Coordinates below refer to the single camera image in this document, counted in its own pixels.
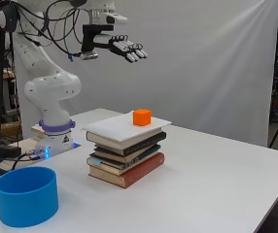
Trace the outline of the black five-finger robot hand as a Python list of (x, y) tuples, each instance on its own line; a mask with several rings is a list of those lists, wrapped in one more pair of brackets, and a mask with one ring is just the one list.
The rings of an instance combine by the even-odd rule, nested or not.
[(143, 50), (141, 44), (132, 43), (127, 35), (109, 36), (106, 43), (95, 42), (97, 36), (103, 35), (103, 31), (113, 31), (113, 25), (85, 24), (83, 26), (83, 41), (80, 58), (82, 60), (92, 60), (98, 57), (96, 49), (108, 50), (113, 54), (125, 58), (128, 62), (134, 63), (140, 59), (145, 59), (148, 54)]

